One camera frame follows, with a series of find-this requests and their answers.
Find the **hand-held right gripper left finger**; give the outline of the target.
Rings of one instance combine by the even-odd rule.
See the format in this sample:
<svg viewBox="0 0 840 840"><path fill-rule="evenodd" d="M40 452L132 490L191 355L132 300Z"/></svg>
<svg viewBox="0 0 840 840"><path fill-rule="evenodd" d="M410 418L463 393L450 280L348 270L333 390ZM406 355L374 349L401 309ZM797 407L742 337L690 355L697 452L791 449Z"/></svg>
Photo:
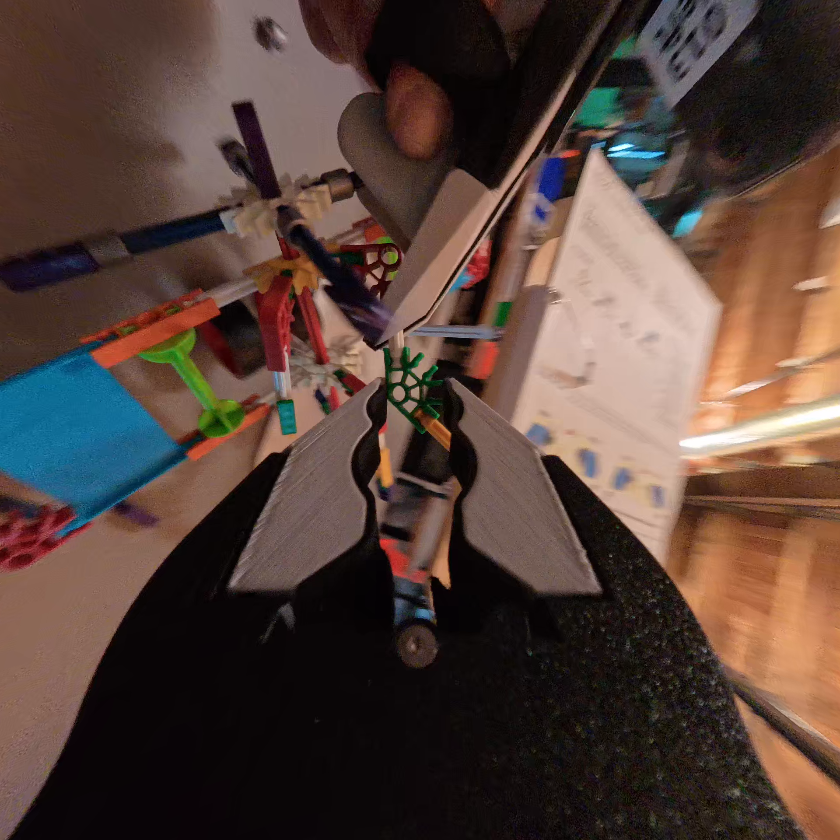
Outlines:
<svg viewBox="0 0 840 840"><path fill-rule="evenodd" d="M232 593L293 593L372 533L386 405L383 380L373 380L287 448L229 579Z"/></svg>

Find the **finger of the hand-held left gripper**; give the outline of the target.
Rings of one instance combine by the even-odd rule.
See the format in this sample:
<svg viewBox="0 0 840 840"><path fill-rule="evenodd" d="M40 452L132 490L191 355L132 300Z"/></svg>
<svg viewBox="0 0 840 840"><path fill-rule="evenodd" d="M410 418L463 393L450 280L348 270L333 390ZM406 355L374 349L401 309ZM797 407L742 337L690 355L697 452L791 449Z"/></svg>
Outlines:
<svg viewBox="0 0 840 840"><path fill-rule="evenodd" d="M446 176L385 294L391 318L374 339L376 349L430 318L478 246L498 201L498 188L463 170Z"/></svg>

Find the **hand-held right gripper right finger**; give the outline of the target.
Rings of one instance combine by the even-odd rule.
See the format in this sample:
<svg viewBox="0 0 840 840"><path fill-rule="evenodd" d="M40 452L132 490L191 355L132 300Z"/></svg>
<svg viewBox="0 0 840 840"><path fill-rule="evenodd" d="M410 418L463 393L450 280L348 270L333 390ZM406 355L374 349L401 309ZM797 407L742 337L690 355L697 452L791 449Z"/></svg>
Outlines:
<svg viewBox="0 0 840 840"><path fill-rule="evenodd" d="M465 385L444 385L466 544L534 595L601 595L539 450Z"/></svg>

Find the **colourful construction toy model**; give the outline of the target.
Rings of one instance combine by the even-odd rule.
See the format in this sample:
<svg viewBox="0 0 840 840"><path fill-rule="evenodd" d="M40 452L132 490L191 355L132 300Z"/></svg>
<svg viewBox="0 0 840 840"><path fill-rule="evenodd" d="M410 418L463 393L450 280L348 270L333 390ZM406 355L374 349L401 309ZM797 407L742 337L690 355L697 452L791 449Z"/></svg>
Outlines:
<svg viewBox="0 0 840 840"><path fill-rule="evenodd" d="M330 392L315 386L322 410L340 405L339 392L352 397L364 388L347 366L330 363L314 293L327 274L307 250L284 239L277 214L293 208L310 224L330 207L360 195L374 218L393 231L387 243L369 237L365 244L324 248L337 266L353 273L366 291L382 297L402 264L408 236L435 194L437 172L420 161L397 156L404 174L385 174L385 152L373 161L358 159L353 171L325 172L314 180L274 171L251 101L234 104L243 143L219 147L246 188L206 213L178 218L100 239L79 240L2 263L2 283L12 291L35 288L94 274L126 259L209 235L278 237L281 254L249 267L242 281L174 298L135 318L93 333L75 350L2 382L2 475L48 496L52 503L27 501L2 506L2 573L36 564L59 546L89 529L94 520L187 459L198 460L223 441L274 410L280 431L298 431L291 398L293 348L291 323L298 309L308 333L305 350L327 377ZM386 188L406 186L415 196L385 199ZM181 377L202 411L197 429L176 440L112 375L132 358L166 364Z"/></svg>

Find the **person's left hand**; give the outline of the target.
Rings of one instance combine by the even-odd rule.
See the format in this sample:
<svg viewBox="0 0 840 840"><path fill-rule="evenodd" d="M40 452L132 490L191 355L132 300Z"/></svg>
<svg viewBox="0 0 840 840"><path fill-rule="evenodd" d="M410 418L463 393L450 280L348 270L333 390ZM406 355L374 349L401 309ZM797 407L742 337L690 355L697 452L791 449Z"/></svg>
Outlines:
<svg viewBox="0 0 840 840"><path fill-rule="evenodd" d="M382 1L300 1L302 22L314 48L338 66L375 80L366 63ZM453 112L445 91L429 76L394 61L386 84L385 123L400 152L413 160L433 158L448 140Z"/></svg>

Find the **white page holder bar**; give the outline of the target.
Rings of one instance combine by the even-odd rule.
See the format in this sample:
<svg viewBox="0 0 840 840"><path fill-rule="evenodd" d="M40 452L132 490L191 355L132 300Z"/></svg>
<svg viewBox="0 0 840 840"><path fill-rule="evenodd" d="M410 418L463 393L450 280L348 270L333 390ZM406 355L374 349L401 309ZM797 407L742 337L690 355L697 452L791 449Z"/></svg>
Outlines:
<svg viewBox="0 0 840 840"><path fill-rule="evenodd" d="M513 302L500 337L497 361L482 398L511 425L529 376L543 319L554 302L555 292L549 286L523 288Z"/></svg>

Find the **white instruction sheet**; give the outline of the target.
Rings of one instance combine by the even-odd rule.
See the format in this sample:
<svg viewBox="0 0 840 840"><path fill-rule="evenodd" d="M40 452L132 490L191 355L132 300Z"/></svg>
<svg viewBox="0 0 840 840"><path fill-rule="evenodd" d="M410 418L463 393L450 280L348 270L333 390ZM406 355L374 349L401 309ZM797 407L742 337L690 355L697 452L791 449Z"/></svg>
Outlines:
<svg viewBox="0 0 840 840"><path fill-rule="evenodd" d="M620 180L588 154L511 425L561 459L665 561L721 304Z"/></svg>

